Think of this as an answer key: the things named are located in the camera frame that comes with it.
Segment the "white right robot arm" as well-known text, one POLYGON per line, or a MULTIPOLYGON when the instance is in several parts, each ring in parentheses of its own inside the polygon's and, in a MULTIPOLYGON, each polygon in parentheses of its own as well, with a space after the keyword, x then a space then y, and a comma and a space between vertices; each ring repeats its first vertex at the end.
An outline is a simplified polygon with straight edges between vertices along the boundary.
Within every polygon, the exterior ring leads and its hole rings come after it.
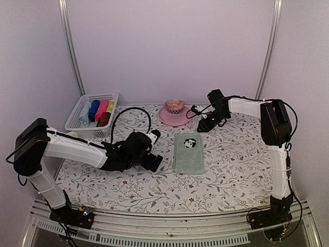
POLYGON ((283 203, 293 200, 288 147, 294 130, 285 102, 281 99, 256 100, 244 96, 224 96, 219 89, 212 90, 207 97, 210 102, 208 106, 191 107, 194 116, 202 116, 197 132, 207 133, 215 126, 222 127, 232 113, 258 118, 261 125, 261 138, 268 147, 271 160, 273 188, 270 202, 283 203))

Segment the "green panda towel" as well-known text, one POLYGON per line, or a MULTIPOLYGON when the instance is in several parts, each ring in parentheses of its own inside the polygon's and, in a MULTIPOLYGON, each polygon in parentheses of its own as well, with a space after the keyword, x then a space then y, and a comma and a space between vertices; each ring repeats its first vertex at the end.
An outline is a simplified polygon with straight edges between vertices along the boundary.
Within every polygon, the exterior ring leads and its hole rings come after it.
POLYGON ((188 175, 204 173, 203 146, 200 134, 178 133, 175 135, 174 171, 188 175))

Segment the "dark red towel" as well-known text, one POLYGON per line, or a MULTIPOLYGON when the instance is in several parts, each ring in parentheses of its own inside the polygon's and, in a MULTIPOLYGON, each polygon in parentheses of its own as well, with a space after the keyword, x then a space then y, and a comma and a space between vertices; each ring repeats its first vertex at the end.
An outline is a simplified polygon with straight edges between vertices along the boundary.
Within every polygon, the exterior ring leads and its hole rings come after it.
POLYGON ((106 126, 109 122, 110 117, 111 117, 111 112, 103 112, 97 123, 97 127, 106 126))

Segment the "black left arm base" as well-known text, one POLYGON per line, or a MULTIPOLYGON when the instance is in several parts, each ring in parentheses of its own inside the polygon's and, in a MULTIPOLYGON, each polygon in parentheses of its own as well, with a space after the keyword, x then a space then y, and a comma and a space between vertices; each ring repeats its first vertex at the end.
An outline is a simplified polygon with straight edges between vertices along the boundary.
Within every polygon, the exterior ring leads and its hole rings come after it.
POLYGON ((54 209, 50 207, 50 219, 63 225, 75 226, 90 230, 94 222, 94 213, 86 207, 74 209, 68 197, 65 197, 64 206, 54 209))

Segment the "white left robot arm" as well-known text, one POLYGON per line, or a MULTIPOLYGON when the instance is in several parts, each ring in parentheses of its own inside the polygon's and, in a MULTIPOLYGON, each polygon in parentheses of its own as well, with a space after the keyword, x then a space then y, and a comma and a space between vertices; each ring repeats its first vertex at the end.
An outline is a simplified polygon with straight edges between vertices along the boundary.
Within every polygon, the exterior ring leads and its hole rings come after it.
POLYGON ((27 179, 65 223, 73 223, 76 211, 69 206, 65 192, 55 183, 44 164, 44 158, 55 157, 76 161, 104 171, 124 172, 133 166, 157 171, 162 156, 151 153, 160 138, 158 130, 132 132, 117 143, 95 144, 73 137, 48 126, 43 118, 36 119, 17 138, 15 149, 6 157, 15 172, 27 179))

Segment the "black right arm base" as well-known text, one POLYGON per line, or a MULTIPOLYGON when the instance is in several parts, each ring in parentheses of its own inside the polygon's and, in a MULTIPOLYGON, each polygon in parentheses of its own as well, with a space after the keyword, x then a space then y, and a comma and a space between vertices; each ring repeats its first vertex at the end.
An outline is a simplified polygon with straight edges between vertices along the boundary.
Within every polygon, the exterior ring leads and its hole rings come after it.
POLYGON ((281 224, 281 226, 265 230, 264 232, 268 240, 272 242, 281 241, 287 232, 287 226, 283 226, 283 223, 290 225, 290 221, 293 219, 290 212, 293 200, 292 195, 283 199, 270 196, 270 209, 252 208, 247 213, 246 220, 252 230, 281 224))

